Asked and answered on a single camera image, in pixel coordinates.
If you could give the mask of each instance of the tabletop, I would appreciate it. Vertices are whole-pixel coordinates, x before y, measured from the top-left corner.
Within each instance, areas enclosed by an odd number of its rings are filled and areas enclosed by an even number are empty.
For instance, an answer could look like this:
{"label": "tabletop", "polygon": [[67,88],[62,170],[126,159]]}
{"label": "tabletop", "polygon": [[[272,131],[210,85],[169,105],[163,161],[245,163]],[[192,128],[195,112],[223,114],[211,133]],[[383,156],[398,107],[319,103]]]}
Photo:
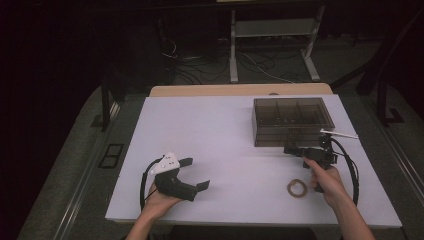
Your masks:
{"label": "tabletop", "polygon": [[[287,95],[268,95],[280,93],[279,88],[294,87],[291,84],[280,85],[263,85],[266,91],[262,91],[261,86],[254,86],[259,94],[249,95],[252,94],[249,92],[245,96],[241,96],[243,90],[238,96],[235,93],[232,96],[211,96],[213,91],[206,94],[209,96],[184,96],[181,94],[184,91],[178,91],[184,87],[153,89],[152,97],[147,98],[143,105],[106,218],[116,222],[133,222],[137,218],[142,173],[150,162],[172,151],[179,159],[192,157],[194,160],[193,165],[180,170],[178,177],[181,181],[195,185],[210,180],[210,186],[198,193],[193,202],[177,204],[161,219],[163,223],[254,226],[337,224],[334,213],[320,193],[309,189],[306,196],[293,198],[287,192],[286,186],[291,180],[300,179],[307,183],[310,179],[310,170],[302,167],[300,158],[284,154],[283,148],[279,147],[254,147],[251,122],[253,99],[320,97],[336,126],[335,131],[354,135],[355,130],[339,97],[331,94],[331,90],[326,94],[302,93],[307,87],[325,89],[325,84],[303,85],[304,88],[301,88],[302,84],[293,84],[299,85],[296,87],[301,89],[300,95],[294,95],[294,91]],[[219,91],[219,86],[203,86],[198,87],[198,94],[201,88],[216,88],[214,91],[217,93],[223,92]],[[222,86],[222,89],[226,88],[237,92],[238,87]],[[170,95],[174,96],[165,97],[165,90],[173,90]],[[360,140],[337,140],[358,166],[358,208],[366,222],[371,227],[400,227],[399,218]],[[351,193],[350,174],[342,157],[336,167],[347,191]],[[153,178],[149,176],[146,186],[150,186]]]}

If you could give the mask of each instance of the hand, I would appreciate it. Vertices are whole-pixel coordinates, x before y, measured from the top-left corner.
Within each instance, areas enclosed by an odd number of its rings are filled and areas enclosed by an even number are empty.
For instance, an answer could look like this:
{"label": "hand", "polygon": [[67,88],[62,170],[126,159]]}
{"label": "hand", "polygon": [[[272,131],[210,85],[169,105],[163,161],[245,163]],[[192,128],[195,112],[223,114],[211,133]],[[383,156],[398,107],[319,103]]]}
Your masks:
{"label": "hand", "polygon": [[127,240],[145,240],[153,224],[163,217],[176,203],[182,201],[179,198],[166,196],[156,189],[153,183],[149,189],[143,210],[127,235]]}
{"label": "hand", "polygon": [[182,200],[179,198],[166,196],[160,193],[157,191],[155,183],[153,183],[152,186],[150,186],[149,197],[146,199],[142,214],[146,214],[157,220],[163,217],[169,209],[180,201]]}
{"label": "hand", "polygon": [[316,161],[307,158],[304,158],[304,161],[312,168],[312,187],[316,187],[318,183],[321,185],[322,189],[324,189],[324,199],[330,207],[334,208],[340,198],[350,198],[343,186],[337,168],[331,166],[329,169],[324,170]]}

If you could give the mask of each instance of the person's right hand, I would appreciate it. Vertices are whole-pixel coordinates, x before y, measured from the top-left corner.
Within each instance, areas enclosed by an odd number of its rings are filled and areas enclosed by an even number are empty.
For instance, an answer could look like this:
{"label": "person's right hand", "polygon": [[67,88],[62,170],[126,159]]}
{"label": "person's right hand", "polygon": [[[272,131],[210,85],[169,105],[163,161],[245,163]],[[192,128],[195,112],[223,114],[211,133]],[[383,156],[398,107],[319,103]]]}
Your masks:
{"label": "person's right hand", "polygon": [[312,168],[312,187],[316,187],[318,183],[321,185],[322,189],[324,189],[324,199],[330,207],[334,208],[336,202],[341,198],[350,198],[343,186],[337,168],[331,166],[329,169],[324,170],[314,160],[304,158],[304,161]]}

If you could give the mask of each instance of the clear plastic box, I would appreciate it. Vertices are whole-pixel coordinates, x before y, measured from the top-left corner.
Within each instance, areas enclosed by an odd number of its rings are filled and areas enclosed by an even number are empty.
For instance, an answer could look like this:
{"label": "clear plastic box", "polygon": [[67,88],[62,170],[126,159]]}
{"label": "clear plastic box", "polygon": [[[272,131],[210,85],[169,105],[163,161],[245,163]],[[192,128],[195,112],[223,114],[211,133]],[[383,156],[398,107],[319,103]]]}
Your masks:
{"label": "clear plastic box", "polygon": [[255,147],[319,146],[320,130],[334,123],[322,98],[254,99]]}

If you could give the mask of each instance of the cable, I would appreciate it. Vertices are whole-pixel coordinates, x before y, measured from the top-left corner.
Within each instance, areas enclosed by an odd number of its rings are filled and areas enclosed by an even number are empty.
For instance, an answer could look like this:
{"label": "cable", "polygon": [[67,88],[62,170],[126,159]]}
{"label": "cable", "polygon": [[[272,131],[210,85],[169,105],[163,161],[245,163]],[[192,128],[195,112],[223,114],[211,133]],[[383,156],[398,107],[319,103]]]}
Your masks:
{"label": "cable", "polygon": [[155,193],[158,189],[155,188],[155,190],[153,190],[151,193],[149,193],[149,195],[147,195],[147,197],[144,199],[144,201],[146,201],[150,196],[152,196],[153,193]]}
{"label": "cable", "polygon": [[146,189],[146,180],[147,180],[147,174],[149,173],[150,168],[155,165],[156,163],[160,162],[162,158],[158,158],[154,160],[150,165],[147,167],[146,171],[143,173],[143,177],[141,178],[141,185],[140,185],[140,207],[141,210],[144,208],[144,201],[150,197],[151,194],[149,194],[146,198],[144,198],[144,191]]}
{"label": "cable", "polygon": [[295,82],[292,82],[292,81],[290,81],[290,80],[287,80],[287,79],[284,79],[284,78],[279,78],[279,77],[276,77],[276,76],[273,76],[273,75],[271,75],[271,74],[269,74],[269,73],[267,73],[267,72],[265,72],[260,66],[258,66],[258,64],[251,58],[251,57],[249,57],[248,55],[246,55],[246,54],[244,54],[244,53],[241,53],[241,52],[237,52],[238,54],[241,54],[242,56],[244,56],[244,57],[247,57],[255,66],[256,66],[256,68],[258,68],[263,74],[265,74],[265,75],[267,75],[267,76],[269,76],[269,77],[272,77],[272,78],[275,78],[275,79],[278,79],[278,80],[282,80],[282,81],[285,81],[285,82],[289,82],[289,83],[295,83]]}
{"label": "cable", "polygon": [[343,156],[346,159],[347,166],[349,168],[350,175],[352,177],[352,184],[353,184],[353,202],[355,205],[358,205],[358,198],[359,198],[359,172],[358,167],[356,166],[356,163],[349,157],[346,150],[343,148],[343,146],[334,138],[330,138],[330,141],[334,142],[339,146],[340,150],[343,152]]}

